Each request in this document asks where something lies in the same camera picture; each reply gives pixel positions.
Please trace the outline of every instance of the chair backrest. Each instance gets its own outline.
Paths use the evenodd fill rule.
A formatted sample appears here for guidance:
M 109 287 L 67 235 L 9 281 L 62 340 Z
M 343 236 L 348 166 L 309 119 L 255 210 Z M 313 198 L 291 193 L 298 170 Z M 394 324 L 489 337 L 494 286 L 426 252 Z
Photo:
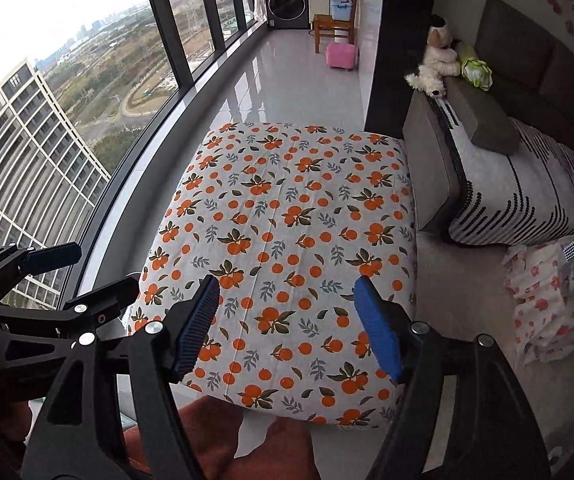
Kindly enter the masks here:
M 358 6 L 358 0 L 352 0 L 352 13 L 349 15 L 349 23 L 351 23 L 352 27 L 353 25 L 355 25 L 357 6 Z

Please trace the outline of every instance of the sofa throw blanket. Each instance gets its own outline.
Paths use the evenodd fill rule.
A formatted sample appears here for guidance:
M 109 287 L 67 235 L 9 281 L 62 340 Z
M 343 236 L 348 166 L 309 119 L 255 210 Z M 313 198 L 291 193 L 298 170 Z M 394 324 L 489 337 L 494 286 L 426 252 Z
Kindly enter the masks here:
M 573 150 L 514 118 L 520 144 L 513 155 L 478 148 L 449 102 L 436 104 L 462 164 L 462 206 L 448 228 L 452 240 L 533 245 L 574 234 Z

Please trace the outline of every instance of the pink stool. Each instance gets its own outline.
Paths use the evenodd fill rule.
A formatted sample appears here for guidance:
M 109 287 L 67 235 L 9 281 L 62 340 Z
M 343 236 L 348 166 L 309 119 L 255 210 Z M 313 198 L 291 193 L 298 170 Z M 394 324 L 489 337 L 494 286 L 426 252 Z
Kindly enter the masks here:
M 356 65 L 357 49 L 349 43 L 329 43 L 325 57 L 329 66 L 352 69 Z

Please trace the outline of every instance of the orange fruit print tablecloth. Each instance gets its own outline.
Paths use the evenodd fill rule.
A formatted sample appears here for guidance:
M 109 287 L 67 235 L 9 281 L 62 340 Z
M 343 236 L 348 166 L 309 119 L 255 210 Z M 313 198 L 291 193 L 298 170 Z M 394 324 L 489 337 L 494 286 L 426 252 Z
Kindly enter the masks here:
M 369 276 L 413 317 L 404 142 L 288 123 L 209 132 L 151 245 L 128 333 L 191 298 L 207 273 L 220 304 L 186 385 L 318 423 L 391 420 L 401 387 L 379 369 L 352 286 Z

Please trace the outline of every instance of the white plush toy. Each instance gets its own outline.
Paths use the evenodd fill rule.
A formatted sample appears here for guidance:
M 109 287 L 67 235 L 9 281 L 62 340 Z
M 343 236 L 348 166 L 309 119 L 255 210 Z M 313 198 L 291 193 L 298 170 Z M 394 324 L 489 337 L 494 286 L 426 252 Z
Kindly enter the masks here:
M 417 75 L 409 74 L 405 79 L 411 88 L 425 92 L 429 97 L 444 97 L 442 77 L 459 76 L 460 63 L 456 51 L 449 48 L 453 38 L 445 19 L 433 14 L 430 23 L 423 63 L 418 66 Z

